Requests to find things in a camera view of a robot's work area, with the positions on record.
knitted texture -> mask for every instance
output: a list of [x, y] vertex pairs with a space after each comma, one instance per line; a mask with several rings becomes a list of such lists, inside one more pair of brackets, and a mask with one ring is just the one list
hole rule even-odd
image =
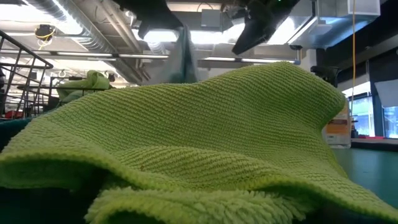
[[13, 138], [0, 154], [0, 185], [76, 190], [108, 170], [85, 217], [92, 223], [291, 223], [325, 202], [398, 222], [322, 139], [344, 104], [289, 63], [95, 93]]

metal railing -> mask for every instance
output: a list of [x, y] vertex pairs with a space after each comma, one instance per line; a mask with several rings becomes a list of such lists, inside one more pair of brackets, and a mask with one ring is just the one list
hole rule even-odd
[[[14, 40], [12, 37], [8, 36], [6, 33], [0, 30], [0, 51], [2, 50], [3, 46], [8, 45], [7, 47], [11, 47], [14, 50], [17, 51], [17, 54], [15, 55], [15, 62], [14, 63], [4, 63], [0, 62], [0, 69], [3, 71], [7, 71], [9, 73], [9, 77], [7, 79], [7, 83], [0, 83], [2, 89], [0, 90], [0, 118], [7, 112], [6, 111], [6, 105], [7, 104], [13, 104], [16, 105], [16, 110], [15, 112], [18, 113], [20, 109], [22, 109], [23, 113], [25, 114], [31, 114], [34, 106], [34, 103], [38, 100], [38, 97], [40, 95], [40, 87], [42, 86], [42, 82], [44, 80], [45, 76], [45, 71], [48, 69], [53, 68], [53, 65], [37, 55], [35, 52], [29, 50], [26, 46], [22, 45], [18, 41]], [[29, 56], [30, 60], [26, 64], [21, 63], [21, 55], [25, 57], [26, 55]], [[20, 73], [20, 70], [22, 68], [28, 68], [29, 72], [28, 75], [23, 75]], [[42, 75], [40, 77], [40, 80], [33, 79], [32, 77], [32, 71], [33, 69], [35, 70], [42, 70]], [[6, 77], [4, 77], [3, 72], [1, 72], [3, 77], [0, 77], [4, 79], [4, 82], [6, 81]], [[22, 94], [20, 97], [18, 96], [12, 96], [9, 94], [9, 91], [12, 86], [15, 85], [20, 85], [18, 83], [14, 82], [14, 77], [19, 76], [21, 78], [25, 78], [26, 82], [24, 83], [23, 88], [22, 88]], [[37, 89], [35, 90], [35, 93], [33, 95], [33, 100], [29, 100], [29, 91], [28, 87], [31, 82], [34, 82], [37, 84]]]

fluorescent light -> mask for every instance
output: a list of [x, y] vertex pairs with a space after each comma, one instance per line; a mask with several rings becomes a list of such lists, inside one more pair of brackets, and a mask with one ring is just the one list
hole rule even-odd
[[[19, 50], [0, 50], [0, 53], [2, 54], [18, 54]], [[41, 50], [36, 50], [33, 51], [33, 53], [37, 55], [50, 55], [51, 53], [48, 51], [41, 51]], [[27, 55], [28, 53], [25, 51], [21, 52], [22, 55]]]
[[317, 21], [317, 18], [314, 17], [307, 25], [305, 25], [300, 31], [298, 31], [287, 43], [292, 44], [295, 42], [303, 33], [308, 30], [312, 24], [314, 24]]
[[89, 60], [89, 61], [107, 61], [107, 62], [114, 62], [114, 61], [116, 61], [116, 58], [88, 57], [87, 60]]
[[281, 25], [277, 28], [271, 38], [268, 40], [267, 44], [269, 45], [282, 45], [286, 44], [290, 38], [294, 35], [294, 21], [292, 18], [288, 17], [286, 20], [281, 23]]
[[227, 57], [207, 57], [203, 60], [214, 60], [217, 62], [234, 62], [235, 58], [227, 58]]
[[85, 57], [112, 57], [112, 54], [101, 54], [101, 53], [79, 53], [79, 52], [58, 52], [60, 56], [85, 56]]
[[294, 63], [293, 60], [279, 60], [279, 59], [256, 59], [256, 58], [242, 58], [242, 62], [247, 63], [275, 63], [275, 62], [290, 62]]
[[168, 55], [134, 55], [134, 54], [119, 54], [122, 58], [146, 58], [146, 59], [168, 59]]
[[15, 36], [15, 37], [25, 37], [30, 35], [35, 35], [34, 33], [24, 33], [24, 32], [6, 32], [8, 36]]

green microfiber cloth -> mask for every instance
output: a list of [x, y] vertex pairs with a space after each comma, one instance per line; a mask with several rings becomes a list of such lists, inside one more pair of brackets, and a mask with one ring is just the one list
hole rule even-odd
[[0, 154], [0, 185], [78, 190], [107, 170], [91, 223], [291, 223], [325, 203], [398, 222], [322, 139], [344, 104], [289, 63], [100, 92], [29, 123]]
[[[105, 78], [105, 76], [98, 71], [90, 70], [87, 72], [86, 79], [79, 81], [71, 81], [64, 84], [59, 85], [59, 87], [70, 87], [70, 88], [95, 88], [95, 89], [104, 89], [107, 90], [109, 88], [109, 80]], [[77, 100], [83, 95], [88, 95], [93, 91], [85, 90], [83, 94], [83, 90], [57, 90], [61, 104], [64, 105], [73, 100]]]

table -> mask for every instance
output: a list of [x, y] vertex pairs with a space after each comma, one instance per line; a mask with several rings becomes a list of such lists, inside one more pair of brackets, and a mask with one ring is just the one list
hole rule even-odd
[[398, 208], [398, 153], [368, 149], [334, 149], [334, 152], [353, 182]]

